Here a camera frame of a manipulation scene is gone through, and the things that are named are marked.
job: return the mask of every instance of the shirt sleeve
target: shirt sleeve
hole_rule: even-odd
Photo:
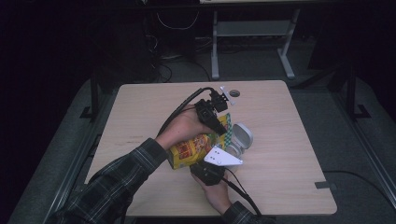
[[[129,206],[134,194],[167,158],[153,139],[120,157],[90,180],[87,188],[55,212],[48,223],[112,223]]]
[[[275,224],[269,217],[256,217],[240,202],[236,202],[223,214],[228,224]]]

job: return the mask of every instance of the right hand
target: right hand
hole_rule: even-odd
[[[221,215],[223,215],[227,209],[232,205],[230,198],[228,197],[228,185],[221,180],[217,185],[207,186],[200,178],[196,175],[191,174],[192,177],[201,185],[204,190],[207,201],[216,209]]]
[[[198,119],[194,105],[186,105],[183,112],[175,117],[165,130],[156,137],[156,141],[167,150],[171,146],[188,141],[200,133],[213,133]]]

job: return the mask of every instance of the gray floor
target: gray floor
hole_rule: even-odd
[[[286,78],[277,58],[276,48],[281,40],[260,41],[259,46],[242,46],[238,52],[220,54],[220,80],[281,79],[292,86],[317,72],[306,69],[315,46],[314,40],[292,42],[288,55],[296,74],[294,80]],[[210,54],[198,54],[196,62],[199,65],[178,58],[164,61],[163,64],[172,70],[171,82],[207,81]],[[164,77],[168,77],[169,72],[169,69],[161,68]],[[384,191],[367,153],[368,145],[381,160],[389,176],[396,179],[395,123],[377,102],[370,87],[359,79],[357,103],[365,105],[372,118],[352,122],[343,108],[344,90],[336,94],[328,92],[325,88],[328,80],[326,77],[306,90],[290,90],[290,93],[321,168],[331,183],[338,210],[331,216],[279,217],[278,220],[281,223],[396,223],[395,208],[369,184]],[[90,123],[79,118],[82,109],[90,105],[90,83],[81,87],[9,223],[41,223],[50,209],[62,204],[65,199],[59,195],[67,189],[59,187],[67,182],[67,173],[76,166],[71,160],[79,150],[90,147],[95,137],[103,131],[116,95],[116,91],[113,94],[101,94],[100,116],[95,123]],[[85,179],[90,162],[90,158],[80,162],[85,165],[76,181],[77,186]],[[68,182],[71,186],[74,179]],[[56,203],[52,203],[54,198],[57,199]]]

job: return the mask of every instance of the wire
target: wire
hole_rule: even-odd
[[[227,167],[225,167],[225,169],[228,170],[228,172],[230,172],[230,173],[233,175],[233,177],[235,178],[236,182],[238,182],[239,186],[241,187],[242,191],[244,191],[246,194],[248,194],[248,193],[245,191],[244,187],[242,187],[242,184],[241,184],[241,182],[239,182],[239,180],[238,180],[238,178],[236,177],[236,175],[235,175],[230,169],[228,169]]]
[[[244,48],[242,44],[234,43],[233,38],[227,38],[227,40],[222,38],[218,41],[219,54],[235,54],[244,50],[247,50],[247,48]]]
[[[181,111],[183,110],[184,107],[186,107],[186,105],[191,102],[195,97],[197,97],[199,94],[201,94],[204,91],[212,91],[214,92],[215,90],[211,87],[205,87],[205,88],[200,88],[198,91],[196,91],[195,93],[193,93],[191,96],[189,96],[183,103],[181,103],[181,105],[169,116],[169,118],[165,121],[165,123],[163,124],[163,126],[161,127],[160,131],[158,132],[157,136],[160,135],[165,128],[169,125],[169,123],[175,118],[177,117],[177,115],[179,115],[181,113]]]
[[[160,14],[157,12],[158,21],[159,21],[164,27],[169,28],[169,29],[172,29],[172,30],[188,30],[188,29],[190,29],[190,28],[195,24],[195,22],[197,21],[198,15],[199,15],[199,11],[197,11],[197,15],[195,16],[194,21],[193,21],[192,24],[191,24],[190,26],[188,26],[188,27],[171,27],[171,26],[168,26],[168,25],[166,25],[165,23],[163,23],[163,21],[162,21],[161,18],[160,18]]]
[[[167,62],[167,63],[193,63],[193,64],[195,64],[195,65],[201,67],[202,70],[204,70],[205,75],[206,75],[206,77],[207,77],[207,81],[209,81],[209,82],[212,81],[212,79],[210,78],[210,75],[209,75],[209,73],[207,72],[207,70],[206,70],[201,64],[199,64],[198,62],[194,62],[194,61],[191,61],[191,60],[183,60],[183,61],[173,61],[173,62]]]
[[[250,196],[247,193],[242,191],[240,188],[238,188],[233,182],[229,181],[228,179],[226,179],[224,177],[222,177],[221,179],[224,182],[226,182],[228,184],[228,186],[230,186],[230,188],[232,188],[239,195],[241,195],[242,198],[244,198],[253,207],[254,211],[256,211],[257,217],[261,217],[262,216],[262,213],[260,212],[259,208],[257,207],[257,205],[253,202],[253,200],[250,198]]]
[[[190,108],[184,109],[184,110],[180,111],[180,114],[183,113],[184,111],[188,111],[188,110],[191,110],[191,109],[196,109],[196,107],[192,106]]]
[[[172,78],[172,75],[173,75],[172,69],[171,69],[170,67],[164,65],[164,64],[161,64],[161,63],[159,64],[159,66],[162,66],[162,67],[168,69],[168,71],[169,71],[169,77],[166,78],[166,79],[163,79],[162,73],[161,73],[161,72],[158,72],[158,73],[160,74],[161,82],[162,82],[162,83],[170,82],[170,80],[171,80],[171,78]]]
[[[175,54],[175,55],[170,55],[170,56],[162,56],[161,59],[162,60],[174,60],[174,59],[181,58],[181,57],[183,57],[183,55]]]
[[[354,175],[357,178],[363,180],[364,182],[366,182],[367,184],[369,184],[371,187],[375,188],[381,195],[382,197],[384,197],[384,199],[387,201],[387,203],[390,205],[390,207],[394,208],[393,203],[390,201],[390,199],[387,197],[387,195],[385,195],[384,192],[382,192],[382,190],[377,187],[373,182],[371,182],[370,180],[368,180],[367,178],[365,178],[362,175],[358,175],[355,174],[353,172],[350,171],[343,171],[343,170],[331,170],[331,171],[323,171],[323,173],[325,174],[346,174],[346,175]]]
[[[152,49],[148,49],[151,53],[153,53],[153,51],[157,48],[157,46],[158,46],[158,39],[157,39],[157,37],[155,37],[154,35],[146,35],[146,37],[149,37],[149,38],[153,38],[154,40],[155,40],[155,44],[154,44],[154,46],[152,47]]]
[[[195,38],[195,42],[196,44],[199,44],[196,48],[195,48],[195,52],[203,52],[204,49],[210,49],[210,47],[212,47],[212,38],[211,37],[196,37]]]

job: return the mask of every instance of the wooden table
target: wooden table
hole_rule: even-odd
[[[264,215],[326,215],[337,207],[304,125],[283,81],[197,82],[124,85],[108,118],[87,182],[100,168],[155,137],[167,117],[199,88],[225,86],[238,90],[229,105],[232,123],[244,123],[253,144],[236,172],[247,193]],[[196,98],[208,99],[208,92]],[[232,189],[232,201],[248,203]],[[134,196],[128,209],[134,217],[218,216],[192,179],[189,168],[172,170],[165,161]]]

